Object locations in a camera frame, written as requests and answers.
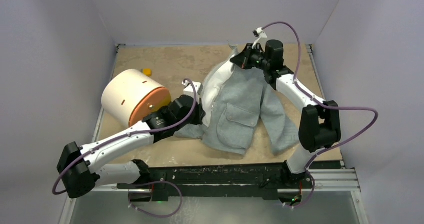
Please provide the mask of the grey zip jacket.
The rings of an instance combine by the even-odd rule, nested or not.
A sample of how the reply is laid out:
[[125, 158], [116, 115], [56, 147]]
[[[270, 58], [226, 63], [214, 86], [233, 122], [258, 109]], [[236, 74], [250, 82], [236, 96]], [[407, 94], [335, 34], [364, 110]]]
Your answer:
[[213, 149], [245, 155], [262, 120], [273, 154], [299, 142], [298, 128], [260, 69], [244, 70], [227, 58], [207, 74], [199, 93], [205, 112], [202, 124], [188, 124], [176, 137], [200, 139]]

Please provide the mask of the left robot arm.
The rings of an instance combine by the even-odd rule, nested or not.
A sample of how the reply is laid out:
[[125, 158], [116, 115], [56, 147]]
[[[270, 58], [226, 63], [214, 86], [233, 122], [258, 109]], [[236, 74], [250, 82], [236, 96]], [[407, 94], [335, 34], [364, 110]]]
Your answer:
[[57, 164], [60, 175], [54, 183], [53, 194], [62, 194], [57, 191], [60, 181], [65, 187], [63, 192], [70, 198], [81, 197], [95, 187], [113, 183], [144, 188], [149, 183], [149, 168], [144, 161], [110, 162], [137, 148], [172, 137], [187, 124], [201, 124], [204, 114], [200, 98], [181, 95], [118, 134], [82, 146], [75, 142], [67, 144]]

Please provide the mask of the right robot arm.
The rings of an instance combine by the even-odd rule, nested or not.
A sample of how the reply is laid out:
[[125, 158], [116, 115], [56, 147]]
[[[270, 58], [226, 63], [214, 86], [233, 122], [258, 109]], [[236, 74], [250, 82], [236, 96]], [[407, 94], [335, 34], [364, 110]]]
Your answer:
[[340, 114], [336, 101], [317, 97], [284, 65], [284, 47], [280, 40], [271, 39], [261, 47], [248, 43], [230, 61], [242, 69], [263, 70], [265, 81], [282, 93], [301, 111], [298, 129], [300, 146], [282, 165], [281, 182], [286, 187], [299, 183], [312, 159], [320, 150], [331, 148], [341, 139]]

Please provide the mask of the small yellow object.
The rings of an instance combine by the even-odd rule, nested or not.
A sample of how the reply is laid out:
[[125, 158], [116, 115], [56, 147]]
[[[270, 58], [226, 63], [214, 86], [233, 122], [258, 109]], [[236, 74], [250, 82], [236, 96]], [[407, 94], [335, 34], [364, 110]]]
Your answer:
[[146, 76], [151, 76], [153, 74], [150, 68], [143, 68], [142, 73], [145, 74]]

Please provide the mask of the white and orange cylinder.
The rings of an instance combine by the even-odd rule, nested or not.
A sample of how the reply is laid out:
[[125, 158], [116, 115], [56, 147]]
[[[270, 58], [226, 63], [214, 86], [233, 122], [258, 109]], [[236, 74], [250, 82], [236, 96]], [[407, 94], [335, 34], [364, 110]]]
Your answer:
[[169, 89], [141, 70], [121, 72], [102, 93], [101, 105], [104, 110], [126, 128], [172, 101]]

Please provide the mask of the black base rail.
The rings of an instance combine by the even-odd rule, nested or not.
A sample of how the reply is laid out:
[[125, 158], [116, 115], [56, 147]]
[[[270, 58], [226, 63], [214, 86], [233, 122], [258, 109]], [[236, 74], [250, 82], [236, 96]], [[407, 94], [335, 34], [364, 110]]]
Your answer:
[[302, 190], [312, 187], [312, 175], [298, 180], [282, 179], [283, 163], [209, 166], [147, 167], [133, 184], [119, 183], [119, 189], [151, 192], [153, 201], [169, 197], [260, 197], [264, 200], [301, 200]]

